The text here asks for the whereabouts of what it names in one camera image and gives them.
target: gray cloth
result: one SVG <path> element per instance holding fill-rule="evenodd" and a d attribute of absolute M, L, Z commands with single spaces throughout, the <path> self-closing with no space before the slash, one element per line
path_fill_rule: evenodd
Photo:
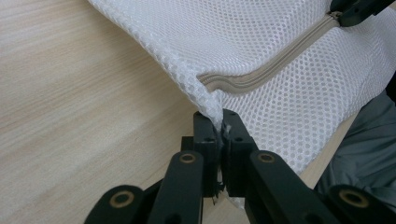
<path fill-rule="evenodd" d="M 317 184 L 364 189 L 396 212 L 396 107 L 385 92 L 356 117 Z"/>

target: white mesh fabric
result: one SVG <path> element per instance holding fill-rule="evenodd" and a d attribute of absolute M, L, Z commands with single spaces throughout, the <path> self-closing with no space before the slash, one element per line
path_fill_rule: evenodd
<path fill-rule="evenodd" d="M 133 36 L 217 127 L 223 107 L 238 112 L 259 148 L 279 153 L 297 173 L 343 119 L 384 89 L 396 67 L 395 13 L 387 10 L 357 27 L 332 29 L 255 91 L 209 93 L 197 76 L 256 70 L 319 21 L 331 1 L 90 2 Z"/>

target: light wood grain surface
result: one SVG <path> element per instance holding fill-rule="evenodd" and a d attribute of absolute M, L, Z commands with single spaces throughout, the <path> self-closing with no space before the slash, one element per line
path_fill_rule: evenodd
<path fill-rule="evenodd" d="M 2 1 L 0 223 L 83 223 L 108 189 L 147 188 L 192 135 L 195 110 L 87 1 Z M 248 222 L 223 197 L 204 210 L 204 223 Z"/>

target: beige zipper tape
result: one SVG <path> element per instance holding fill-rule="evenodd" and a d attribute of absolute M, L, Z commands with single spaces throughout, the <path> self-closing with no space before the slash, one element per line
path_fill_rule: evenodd
<path fill-rule="evenodd" d="M 315 23 L 306 32 L 280 51 L 275 58 L 249 74 L 242 76 L 204 74 L 198 76 L 198 79 L 206 86 L 209 92 L 214 90 L 222 90 L 229 93 L 253 91 L 274 77 L 280 70 L 291 63 L 297 56 L 333 27 L 340 26 L 337 21 L 337 17 L 340 15 L 340 12 L 330 12 L 326 14 L 323 19 Z"/>

